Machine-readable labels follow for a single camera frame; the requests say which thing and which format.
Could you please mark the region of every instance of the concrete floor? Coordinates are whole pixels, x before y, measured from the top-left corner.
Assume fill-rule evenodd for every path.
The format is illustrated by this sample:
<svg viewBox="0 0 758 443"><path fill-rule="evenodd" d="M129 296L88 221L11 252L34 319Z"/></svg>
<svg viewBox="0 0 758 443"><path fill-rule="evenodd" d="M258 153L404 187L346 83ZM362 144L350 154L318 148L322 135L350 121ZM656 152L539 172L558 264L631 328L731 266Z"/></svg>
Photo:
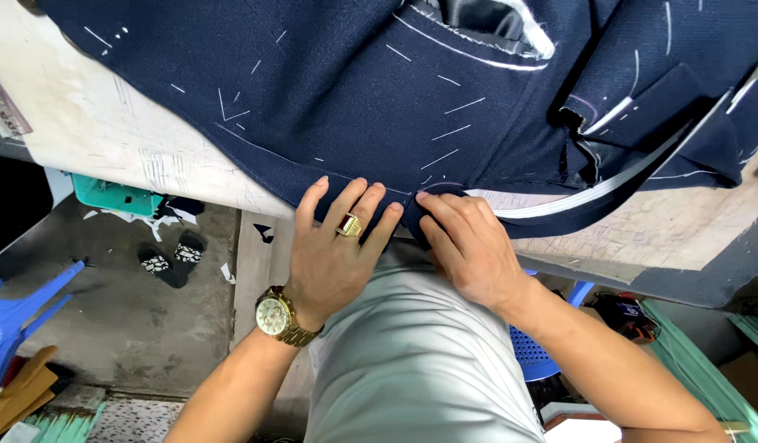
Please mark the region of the concrete floor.
<svg viewBox="0 0 758 443"><path fill-rule="evenodd" d="M159 229L110 214L83 220L92 208L69 197L0 255L0 297L24 297L89 257L66 290L73 294L19 349L22 355L56 345L55 361L78 381L126 392L187 397L226 357L233 333L233 289L219 270L234 271L238 211L207 204L198 225ZM137 246L156 244L173 256L177 238L191 229L207 241L187 286L173 289L139 266ZM60 291L57 297L65 292Z"/></svg>

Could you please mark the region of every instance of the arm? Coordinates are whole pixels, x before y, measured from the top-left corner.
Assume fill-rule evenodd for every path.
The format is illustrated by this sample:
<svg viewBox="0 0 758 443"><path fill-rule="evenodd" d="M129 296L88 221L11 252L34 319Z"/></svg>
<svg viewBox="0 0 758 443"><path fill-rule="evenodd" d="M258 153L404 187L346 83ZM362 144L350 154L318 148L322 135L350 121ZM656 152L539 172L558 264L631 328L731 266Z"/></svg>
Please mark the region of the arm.
<svg viewBox="0 0 758 443"><path fill-rule="evenodd" d="M623 441L727 441L707 408L659 362L527 275L485 200L423 192L417 200L447 230L431 217L420 221L437 269L465 298L542 346L579 392L622 428Z"/></svg>
<svg viewBox="0 0 758 443"><path fill-rule="evenodd" d="M388 206L361 246L359 237L337 235L335 229L348 211L368 226L384 197L384 186L368 186L364 178L354 180L330 205L322 225L313 227L314 210L327 188L324 176L308 188L297 208L284 290L294 305L295 321L308 331L318 331L364 290L404 210L398 203ZM166 441L247 441L272 405L298 351L254 328L193 393Z"/></svg>

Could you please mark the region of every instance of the green basket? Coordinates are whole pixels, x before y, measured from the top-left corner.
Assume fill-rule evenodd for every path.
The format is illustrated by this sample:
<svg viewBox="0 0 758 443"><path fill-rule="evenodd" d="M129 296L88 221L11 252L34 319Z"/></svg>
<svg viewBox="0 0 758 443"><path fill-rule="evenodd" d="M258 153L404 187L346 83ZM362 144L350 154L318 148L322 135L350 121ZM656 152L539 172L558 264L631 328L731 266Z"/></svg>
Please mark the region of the green basket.
<svg viewBox="0 0 758 443"><path fill-rule="evenodd" d="M138 187L120 185L80 174L73 176L78 201L85 205L151 217L162 196Z"/></svg>

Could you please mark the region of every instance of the gold wristwatch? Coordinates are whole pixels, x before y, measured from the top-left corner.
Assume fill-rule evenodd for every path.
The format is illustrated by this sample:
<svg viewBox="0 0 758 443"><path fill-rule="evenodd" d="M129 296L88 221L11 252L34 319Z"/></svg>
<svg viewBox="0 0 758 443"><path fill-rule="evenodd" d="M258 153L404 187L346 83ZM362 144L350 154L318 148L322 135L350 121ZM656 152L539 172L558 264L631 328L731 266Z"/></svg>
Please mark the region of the gold wristwatch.
<svg viewBox="0 0 758 443"><path fill-rule="evenodd" d="M297 326L292 301L283 295L283 286L271 286L256 300L256 326L286 345L304 347L324 329L312 333Z"/></svg>

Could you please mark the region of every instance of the ruler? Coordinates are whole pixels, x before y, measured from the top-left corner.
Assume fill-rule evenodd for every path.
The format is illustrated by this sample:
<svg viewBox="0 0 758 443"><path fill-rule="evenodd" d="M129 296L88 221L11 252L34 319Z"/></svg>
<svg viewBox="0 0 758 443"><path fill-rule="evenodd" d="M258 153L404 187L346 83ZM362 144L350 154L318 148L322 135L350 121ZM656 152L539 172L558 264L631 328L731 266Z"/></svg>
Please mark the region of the ruler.
<svg viewBox="0 0 758 443"><path fill-rule="evenodd" d="M32 127L0 84L0 135L7 138L28 134L31 131Z"/></svg>

